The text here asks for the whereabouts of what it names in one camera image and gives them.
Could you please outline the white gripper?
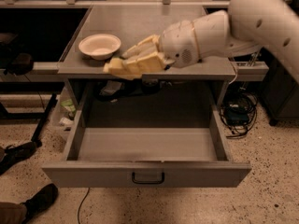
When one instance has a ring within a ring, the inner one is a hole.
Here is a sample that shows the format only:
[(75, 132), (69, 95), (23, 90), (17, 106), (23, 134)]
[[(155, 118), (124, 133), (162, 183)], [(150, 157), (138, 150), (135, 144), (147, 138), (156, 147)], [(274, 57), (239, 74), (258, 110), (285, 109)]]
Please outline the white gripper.
[(163, 33), (150, 35), (126, 50), (121, 58), (105, 63), (103, 72), (133, 80), (143, 74), (182, 68), (210, 56), (238, 57), (258, 51), (260, 45), (232, 36), (229, 15), (220, 10), (193, 21), (180, 21)]

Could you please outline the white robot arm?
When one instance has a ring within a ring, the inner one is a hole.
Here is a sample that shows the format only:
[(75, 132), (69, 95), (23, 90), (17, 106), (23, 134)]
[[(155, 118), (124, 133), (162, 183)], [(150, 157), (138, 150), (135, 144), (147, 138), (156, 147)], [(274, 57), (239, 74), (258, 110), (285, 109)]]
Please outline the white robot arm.
[(264, 48), (299, 81), (299, 17), (284, 0), (230, 0), (226, 10), (168, 26), (150, 35), (104, 71), (128, 80), (211, 57), (233, 58)]

